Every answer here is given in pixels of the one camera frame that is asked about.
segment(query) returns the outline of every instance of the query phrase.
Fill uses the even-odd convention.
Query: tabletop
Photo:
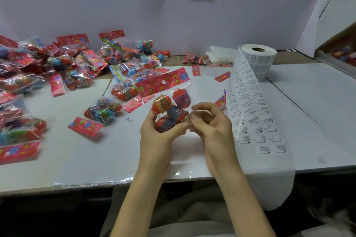
[[[172,56],[170,57],[164,65],[166,66],[180,66],[180,60],[183,59],[184,56]],[[317,61],[310,59],[298,52],[287,52],[287,51],[279,51],[274,64],[309,64],[309,63],[317,63]],[[38,157],[37,160],[21,162],[21,163],[12,163],[1,165],[3,178],[0,180],[0,195],[12,195],[12,194],[38,194],[38,193],[49,193],[51,191],[63,191],[63,187],[54,186],[56,180],[59,179],[61,174],[63,174],[63,166],[69,161],[70,154],[73,151],[72,149],[75,147],[77,138],[66,133],[65,136],[56,133],[56,131],[60,131],[61,128],[67,128],[68,126],[68,118],[74,119],[78,112],[83,110],[93,97],[100,97],[103,95],[103,92],[109,86],[111,81],[111,76],[101,76],[98,80],[95,81],[95,85],[87,88],[87,89],[79,89],[74,92],[68,92],[62,97],[55,98],[57,103],[60,103],[61,106],[59,109],[54,109],[51,106],[52,97],[50,95],[49,90],[46,90],[46,87],[42,90],[37,91],[38,93],[33,93],[31,97],[26,98],[26,103],[29,106],[29,109],[41,109],[40,112],[36,114],[40,118],[44,118],[48,120],[50,131],[47,133],[45,140],[41,145],[44,146],[42,153]],[[271,95],[271,100],[275,101],[274,98],[280,98],[282,104],[287,105],[287,107],[295,107],[295,105],[291,105],[289,102],[286,104],[285,95],[283,95],[275,86],[271,83],[265,82],[261,83],[261,86],[264,90],[264,93],[273,94]],[[274,114],[278,111],[278,109],[272,109]],[[299,113],[293,110],[294,115],[298,115]],[[284,120],[283,116],[279,116],[277,114],[276,120],[279,123],[279,126],[288,127],[284,124],[284,122],[288,122],[288,120]],[[296,141],[295,137],[293,138],[293,133],[291,131],[282,132],[283,137],[288,138],[288,141],[292,142]],[[292,154],[296,157],[302,156],[298,152],[291,150]],[[325,168],[323,165],[316,165],[318,168]],[[305,167],[302,167],[298,163],[296,163],[296,169],[305,170]],[[101,187],[112,185],[112,184],[101,184]]]

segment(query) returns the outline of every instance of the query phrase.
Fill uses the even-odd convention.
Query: sticker roll
[[[264,80],[276,57],[277,51],[259,44],[240,45],[238,50],[246,57],[257,80]]]

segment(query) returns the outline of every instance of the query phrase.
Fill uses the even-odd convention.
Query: white wall
[[[236,48],[257,43],[294,48],[315,0],[0,0],[21,39],[37,35],[98,33],[124,29],[133,39],[155,39],[172,54],[206,51],[211,45]],[[11,37],[11,30],[5,36]]]
[[[322,0],[320,12],[328,0]],[[356,21],[356,0],[331,0],[318,22],[316,48]]]

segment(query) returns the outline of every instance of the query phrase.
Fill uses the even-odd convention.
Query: person
[[[121,196],[113,192],[107,220],[111,215],[114,226],[108,230],[105,221],[101,236],[275,236],[238,163],[231,121],[214,103],[198,103],[192,110],[191,125],[184,121],[163,133],[154,128],[157,115],[148,113],[141,127],[137,172]],[[172,143],[188,128],[201,137],[207,167],[222,196],[214,186],[207,187],[156,208]],[[119,198],[124,198],[121,207],[114,203]]]

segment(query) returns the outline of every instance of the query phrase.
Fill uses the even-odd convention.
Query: blue flower
[[[187,74],[187,73],[184,73],[184,72],[183,72],[182,74],[180,74],[180,78],[181,78],[183,81],[189,79],[188,74]]]
[[[12,148],[9,150],[10,154],[16,154],[18,151],[19,151],[19,148],[18,148],[18,147],[12,147]]]

